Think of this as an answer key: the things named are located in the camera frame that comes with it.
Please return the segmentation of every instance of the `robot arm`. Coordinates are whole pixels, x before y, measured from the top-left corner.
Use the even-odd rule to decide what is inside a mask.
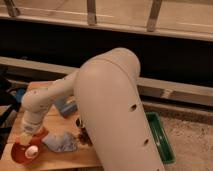
[[[34,89],[26,93],[22,99],[25,113],[22,118],[21,130],[26,134],[34,134],[42,125],[45,114],[55,100],[73,95],[74,81],[78,70],[56,80],[52,85]]]
[[[55,99],[73,94],[105,171],[164,171],[137,91],[140,63],[131,51],[113,49],[79,71],[23,98],[22,130],[33,134]]]

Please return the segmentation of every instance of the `orange object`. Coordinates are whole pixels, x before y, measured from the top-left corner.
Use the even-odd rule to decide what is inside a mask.
[[[27,164],[35,160],[42,151],[42,139],[48,133],[47,129],[43,127],[32,137],[30,144],[27,146],[21,145],[19,143],[19,138],[17,138],[11,150],[11,157],[13,161],[20,164]]]

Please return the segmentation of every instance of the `blue cloth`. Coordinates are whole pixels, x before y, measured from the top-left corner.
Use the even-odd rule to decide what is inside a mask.
[[[66,152],[77,150],[76,138],[69,132],[64,132],[63,135],[55,136],[49,133],[42,139],[42,142],[54,152]]]

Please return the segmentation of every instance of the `railing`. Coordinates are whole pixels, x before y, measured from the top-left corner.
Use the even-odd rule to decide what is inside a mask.
[[[0,0],[0,17],[213,41],[212,0]]]

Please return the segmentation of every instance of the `green container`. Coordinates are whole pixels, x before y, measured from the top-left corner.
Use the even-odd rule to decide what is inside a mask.
[[[146,112],[146,116],[162,162],[164,164],[174,163],[175,156],[158,114]]]

